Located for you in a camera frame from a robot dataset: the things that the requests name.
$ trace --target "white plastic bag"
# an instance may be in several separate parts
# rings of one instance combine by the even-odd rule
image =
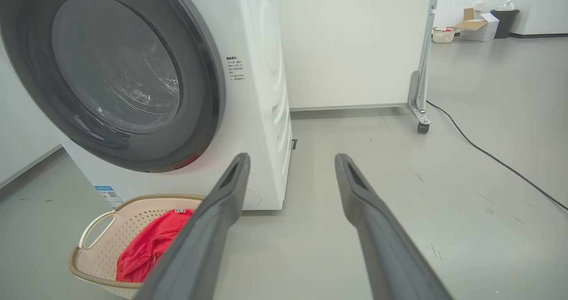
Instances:
[[[515,5],[513,4],[513,2],[511,0],[506,0],[503,3],[503,5],[497,6],[497,9],[495,10],[499,12],[507,12],[507,11],[512,11],[513,9],[515,9]]]

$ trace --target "black cable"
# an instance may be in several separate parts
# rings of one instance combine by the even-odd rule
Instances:
[[[555,203],[557,203],[560,207],[568,210],[568,208],[563,205],[562,203],[560,203],[560,201],[554,199],[553,197],[551,197],[548,193],[546,193],[546,191],[544,191],[543,189],[540,189],[537,185],[535,185],[532,181],[530,181],[529,179],[527,179],[527,177],[521,175],[519,173],[519,171],[509,167],[508,165],[506,165],[503,161],[495,158],[495,156],[493,156],[492,154],[486,152],[485,150],[479,148],[479,146],[477,146],[476,144],[474,144],[473,142],[471,142],[471,140],[469,140],[469,138],[467,138],[467,136],[462,132],[462,130],[458,127],[458,124],[456,124],[456,122],[454,121],[454,118],[452,118],[452,116],[450,114],[448,114],[446,112],[446,110],[443,110],[442,108],[439,108],[438,106],[432,104],[431,102],[429,102],[428,100],[426,100],[426,102],[432,106],[434,106],[435,108],[438,108],[439,110],[441,110],[442,112],[444,112],[444,114],[446,114],[450,120],[452,120],[452,122],[454,123],[454,126],[456,126],[456,128],[458,128],[458,131],[460,132],[460,134],[462,134],[463,138],[465,138],[465,140],[467,140],[467,142],[469,142],[472,146],[474,146],[475,148],[477,148],[478,150],[480,150],[482,153],[485,153],[487,156],[493,158],[495,161],[497,161],[499,164],[502,164],[503,166],[507,167],[507,169],[509,169],[510,171],[513,171],[514,173],[516,173],[519,177],[521,177],[522,179],[524,179],[524,181],[530,183],[536,190],[540,191],[540,193],[542,193],[543,195],[547,196],[548,199],[554,201]]]

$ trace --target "small white basket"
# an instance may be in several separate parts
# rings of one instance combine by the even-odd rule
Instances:
[[[142,284],[116,281],[116,262],[122,251],[142,229],[172,209],[197,209],[203,199],[189,195],[140,196],[103,213],[85,229],[79,246],[69,257],[69,270],[77,278],[98,284],[103,289],[132,299]],[[103,233],[90,245],[85,240],[91,230],[106,217],[113,217]]]
[[[454,40],[455,34],[456,31],[443,32],[434,29],[432,41],[434,41],[434,43],[451,43]]]

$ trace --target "red garment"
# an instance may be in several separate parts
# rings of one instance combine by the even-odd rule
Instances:
[[[150,222],[118,257],[116,280],[144,282],[193,212],[174,209]]]

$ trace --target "gray floor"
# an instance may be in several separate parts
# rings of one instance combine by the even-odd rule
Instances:
[[[568,203],[567,59],[568,39],[434,45],[428,99]],[[231,228],[215,298],[371,298],[335,184],[333,156],[344,152],[457,300],[565,299],[568,215],[427,114],[428,135],[402,108],[294,114],[284,209],[244,213]],[[0,203],[0,298],[115,299],[67,270],[81,232],[107,210],[68,157]]]

